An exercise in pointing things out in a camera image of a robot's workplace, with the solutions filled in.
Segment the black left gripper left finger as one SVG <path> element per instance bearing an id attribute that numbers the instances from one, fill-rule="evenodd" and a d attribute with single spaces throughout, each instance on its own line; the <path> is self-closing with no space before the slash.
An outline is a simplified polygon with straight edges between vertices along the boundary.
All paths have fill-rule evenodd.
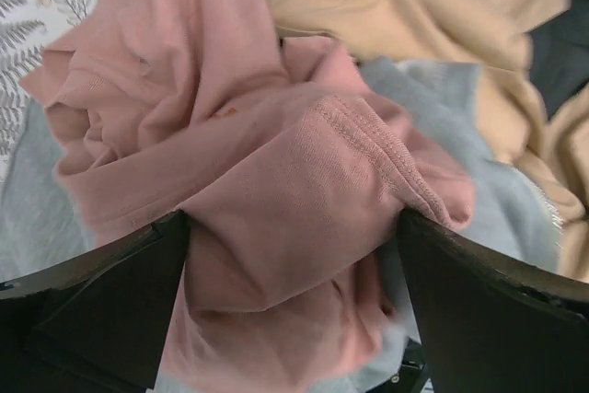
<path id="1" fill-rule="evenodd" d="M 168 214 L 108 245 L 1 284 L 4 392 L 154 387 L 189 243 Z"/>

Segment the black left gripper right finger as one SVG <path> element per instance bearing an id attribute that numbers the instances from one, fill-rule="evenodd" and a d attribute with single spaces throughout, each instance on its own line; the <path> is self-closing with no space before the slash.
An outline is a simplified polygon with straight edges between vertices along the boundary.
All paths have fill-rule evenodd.
<path id="1" fill-rule="evenodd" d="M 402 211 L 396 236 L 434 391 L 587 392 L 587 283 L 412 210 Z"/>

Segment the grey sweatshirt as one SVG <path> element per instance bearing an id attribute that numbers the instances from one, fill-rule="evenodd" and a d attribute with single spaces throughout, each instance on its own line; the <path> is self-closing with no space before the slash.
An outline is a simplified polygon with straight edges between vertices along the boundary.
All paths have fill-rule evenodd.
<path id="1" fill-rule="evenodd" d="M 438 143 L 472 179 L 475 208 L 464 237 L 553 272 L 560 257 L 560 222 L 544 192 L 517 168 L 496 161 L 474 123 L 479 70 L 473 64 L 378 58 L 361 67 L 378 95 L 403 106 L 414 126 Z M 1 193 L 1 277 L 12 280 L 88 251 L 80 224 L 52 170 L 61 150 L 43 111 L 29 103 Z M 419 332 L 395 246 L 377 253 L 389 300 L 399 317 L 384 332 L 381 353 L 362 369 L 314 385 L 316 392 L 365 392 L 399 369 Z"/>

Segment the pink cloth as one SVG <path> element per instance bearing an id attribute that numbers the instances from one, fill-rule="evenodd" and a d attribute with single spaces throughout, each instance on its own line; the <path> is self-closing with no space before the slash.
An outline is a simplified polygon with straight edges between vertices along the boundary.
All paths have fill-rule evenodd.
<path id="1" fill-rule="evenodd" d="M 191 217 L 164 365 L 202 392 L 303 392 L 366 364 L 399 212 L 472 216 L 458 163 L 339 41 L 279 40 L 265 0 L 98 0 L 21 84 L 98 245 Z"/>

